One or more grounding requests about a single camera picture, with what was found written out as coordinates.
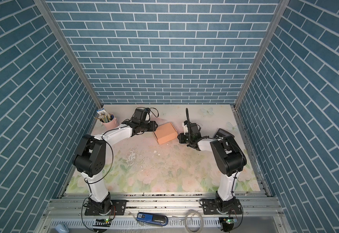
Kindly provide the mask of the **pink paper box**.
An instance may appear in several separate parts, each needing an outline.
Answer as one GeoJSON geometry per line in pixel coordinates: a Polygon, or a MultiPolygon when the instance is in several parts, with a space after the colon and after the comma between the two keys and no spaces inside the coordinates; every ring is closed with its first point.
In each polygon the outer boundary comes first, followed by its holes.
{"type": "Polygon", "coordinates": [[[178,137],[178,133],[171,122],[158,126],[154,131],[154,135],[160,145],[177,139],[178,137]]]}

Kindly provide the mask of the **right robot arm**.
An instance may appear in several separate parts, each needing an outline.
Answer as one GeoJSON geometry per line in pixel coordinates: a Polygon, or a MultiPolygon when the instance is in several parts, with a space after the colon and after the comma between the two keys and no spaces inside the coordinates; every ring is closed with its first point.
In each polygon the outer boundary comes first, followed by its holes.
{"type": "Polygon", "coordinates": [[[217,198],[228,202],[235,198],[237,178],[247,164],[247,158],[235,141],[235,136],[219,128],[213,137],[201,136],[200,126],[186,120],[184,132],[178,135],[179,143],[198,151],[213,153],[217,167],[223,174],[217,190],[217,198]]]}

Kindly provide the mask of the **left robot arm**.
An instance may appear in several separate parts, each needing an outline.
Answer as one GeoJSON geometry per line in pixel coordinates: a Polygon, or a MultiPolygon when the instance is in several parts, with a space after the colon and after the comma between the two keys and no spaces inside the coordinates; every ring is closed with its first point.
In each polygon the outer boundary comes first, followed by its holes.
{"type": "Polygon", "coordinates": [[[104,184],[103,168],[106,149],[122,140],[156,131],[158,124],[151,120],[152,108],[138,107],[130,119],[101,135],[84,135],[75,151],[73,165],[81,173],[90,190],[92,204],[111,205],[110,193],[104,184]]]}

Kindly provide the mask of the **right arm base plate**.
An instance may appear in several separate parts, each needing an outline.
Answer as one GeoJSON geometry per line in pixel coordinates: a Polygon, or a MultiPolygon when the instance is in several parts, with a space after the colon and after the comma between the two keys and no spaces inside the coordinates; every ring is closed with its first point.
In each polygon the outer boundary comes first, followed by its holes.
{"type": "Polygon", "coordinates": [[[199,203],[205,215],[216,214],[235,214],[241,215],[243,213],[242,205],[236,197],[228,201],[222,201],[219,198],[215,199],[200,199],[199,203]]]}

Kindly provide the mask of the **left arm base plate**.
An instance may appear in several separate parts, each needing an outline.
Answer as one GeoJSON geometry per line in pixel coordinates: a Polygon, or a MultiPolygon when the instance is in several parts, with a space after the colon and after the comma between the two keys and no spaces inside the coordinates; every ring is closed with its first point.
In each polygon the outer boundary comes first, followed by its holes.
{"type": "Polygon", "coordinates": [[[85,216],[122,216],[125,213],[127,200],[108,200],[97,203],[89,199],[83,204],[85,216]]]}

